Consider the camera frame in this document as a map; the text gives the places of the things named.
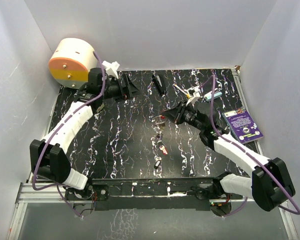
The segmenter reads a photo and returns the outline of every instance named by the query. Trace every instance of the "cable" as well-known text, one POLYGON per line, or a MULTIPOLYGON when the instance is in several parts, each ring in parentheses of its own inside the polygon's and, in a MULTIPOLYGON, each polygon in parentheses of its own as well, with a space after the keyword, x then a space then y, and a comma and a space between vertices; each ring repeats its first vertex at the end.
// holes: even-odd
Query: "cable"
POLYGON ((229 194, 228 194, 228 197, 226 198, 226 201, 225 201, 224 205, 227 204, 227 203, 229 202, 229 200, 230 200, 230 195, 231 195, 231 194, 229 193, 229 194))
POLYGON ((209 82, 212 78, 213 78, 213 75, 211 75, 207 81, 205 81, 204 83, 201 84, 200 89, 202 89, 207 84, 207 82, 209 82))
MULTIPOLYGON (((287 197, 287 199, 292 203, 292 205, 293 205, 293 207, 295 208, 296 211, 288 209, 288 208, 286 208, 284 206, 280 206, 280 205, 279 205, 279 208, 281 208, 283 210, 286 210, 286 211, 288 211, 292 214, 300 215, 300 208, 298 207, 296 202, 293 200, 293 198, 289 195, 289 193, 285 190, 285 188, 281 185, 281 183, 276 179, 276 177, 261 162, 259 162, 254 156, 252 156, 249 152, 246 152, 239 144, 226 139, 217 130, 217 128, 215 126, 215 123, 214 123, 214 119, 213 119, 214 95, 215 95, 215 87, 216 87, 216 76, 214 74, 212 75, 212 80, 213 80, 213 82, 212 82, 212 91, 211 91, 211 96, 212 97, 211 97, 211 103, 210 103, 210 121, 211 121, 211 125, 212 125, 213 130, 215 131, 215 133, 220 138, 222 138, 224 141, 236 146, 238 149, 240 149, 242 152, 244 152, 247 156, 249 156, 257 165, 259 165, 262 168, 262 170, 265 171, 270 176, 270 178, 275 182, 275 184, 281 189, 281 191, 284 193, 284 195, 287 197)), ((231 213, 229 213, 225 216, 230 216, 230 215, 240 211, 244 207, 244 205, 247 203, 247 200, 248 200, 248 198, 246 198, 246 201, 243 202, 243 204, 238 209, 236 209, 233 213, 231 212, 231 213)))
MULTIPOLYGON (((93 51, 93 55, 95 56, 95 58, 98 60, 99 64, 100 64, 100 67, 101 67, 101 72, 102 72, 102 87, 101 87, 101 91, 99 93, 98 96, 90 99, 89 101, 85 102, 84 104, 82 104, 81 106, 79 106, 76 110, 73 111, 73 115, 75 113, 77 113, 80 109, 82 109, 83 107, 89 105, 90 103, 94 102, 95 100, 98 100, 99 98, 102 97, 102 95, 104 94, 104 91, 105 91, 105 87, 106 87, 106 74, 105 74, 105 69, 102 65, 102 61, 100 59, 100 57, 98 56, 98 54, 93 51)), ((64 123, 66 123, 72 116, 72 114, 69 115, 68 118, 65 119, 64 123)), ((46 188, 49 188, 49 187, 53 187, 53 186, 56 186, 61 198, 64 200, 64 202, 74 211, 74 213, 76 215, 78 215, 79 217, 82 217, 82 215, 80 213, 78 213, 75 209, 73 209, 73 207, 70 205, 70 203, 65 199, 65 197, 61 194, 60 192, 60 189, 59 189, 59 185, 58 183, 52 183, 52 184, 49 184, 49 185, 46 185, 46 186, 43 186, 43 187, 36 187, 36 180, 37 180, 37 174, 38 174, 38 170, 39 170, 39 167, 40 167, 40 164, 41 164, 41 161, 42 159, 44 158, 44 155, 46 153, 46 150, 51 142, 51 140, 54 138, 54 136, 59 132, 59 130, 65 125, 64 123, 61 123, 59 125, 59 127, 51 134, 51 136, 48 138, 48 140, 46 141, 45 145, 43 146, 43 149, 39 155, 39 158, 38 158, 38 161, 36 163, 36 166, 35 166, 35 169, 34 169, 34 172, 33 172, 33 179, 32 179, 32 188, 36 191, 40 191, 40 190, 43 190, 43 189, 46 189, 46 188)))
POLYGON ((71 204, 67 201, 67 199, 62 195, 62 193, 61 193, 61 191, 60 191, 60 188, 59 188, 59 185, 56 186, 56 189, 58 190, 58 193, 59 193, 60 197, 61 197, 62 200, 68 205, 68 207, 71 208, 72 211, 74 211, 74 213, 75 213, 78 217, 82 218, 83 216, 81 215, 81 213, 77 212, 77 211, 71 206, 71 204))
POLYGON ((84 213, 84 211, 92 211, 92 210, 95 210, 94 208, 86 208, 86 209, 83 209, 81 212, 80 212, 80 215, 82 216, 82 214, 84 213))

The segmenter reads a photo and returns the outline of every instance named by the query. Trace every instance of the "gray floor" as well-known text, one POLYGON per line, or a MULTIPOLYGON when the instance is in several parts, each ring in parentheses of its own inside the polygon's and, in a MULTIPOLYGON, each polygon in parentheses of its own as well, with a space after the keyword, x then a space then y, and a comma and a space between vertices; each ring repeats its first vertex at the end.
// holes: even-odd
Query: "gray floor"
POLYGON ((278 209, 254 202, 226 219, 191 209, 110 210, 84 220, 61 203, 28 204, 19 240, 287 240, 278 209))

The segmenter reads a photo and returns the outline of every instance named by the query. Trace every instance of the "purple card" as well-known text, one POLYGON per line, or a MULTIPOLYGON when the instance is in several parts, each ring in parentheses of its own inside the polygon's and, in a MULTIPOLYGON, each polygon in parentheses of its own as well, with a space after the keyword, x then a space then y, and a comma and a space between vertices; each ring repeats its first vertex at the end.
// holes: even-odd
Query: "purple card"
POLYGON ((263 134, 244 107, 224 112, 222 115, 240 143, 246 144, 263 137, 263 134))

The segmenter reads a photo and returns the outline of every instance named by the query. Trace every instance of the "red object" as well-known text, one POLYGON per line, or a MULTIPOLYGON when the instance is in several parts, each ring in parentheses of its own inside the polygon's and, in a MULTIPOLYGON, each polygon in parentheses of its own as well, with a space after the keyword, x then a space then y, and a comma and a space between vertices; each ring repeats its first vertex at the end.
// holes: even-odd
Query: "red object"
POLYGON ((166 147, 165 146, 160 146, 160 150, 162 151, 162 153, 164 154, 164 155, 168 155, 168 151, 167 151, 167 149, 166 149, 166 147))

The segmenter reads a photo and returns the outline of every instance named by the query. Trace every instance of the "small black object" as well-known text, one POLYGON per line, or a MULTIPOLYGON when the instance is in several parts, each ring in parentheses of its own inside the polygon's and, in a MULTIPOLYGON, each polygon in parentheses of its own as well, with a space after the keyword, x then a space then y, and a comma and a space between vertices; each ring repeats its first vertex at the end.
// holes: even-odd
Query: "small black object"
POLYGON ((131 82, 129 75, 127 73, 123 74, 123 80, 125 82, 125 87, 123 88, 123 94, 126 94, 129 99, 134 98, 141 94, 138 88, 131 82))
POLYGON ((215 215, 221 217, 229 214, 231 212, 232 206, 231 202, 228 202, 226 204, 222 204, 221 206, 219 206, 218 204, 211 205, 210 209, 215 215))
MULTIPOLYGON (((281 183, 291 197, 296 194, 287 166, 280 158, 270 160, 264 165, 281 183)), ((256 204, 269 212, 287 200, 286 195, 264 170, 257 166, 252 172, 252 196, 256 204)))
POLYGON ((158 89, 161 96, 167 93, 165 78, 162 75, 152 75, 152 81, 154 82, 156 89, 158 89))
POLYGON ((157 160, 154 164, 154 169, 158 169, 161 164, 161 160, 157 160))

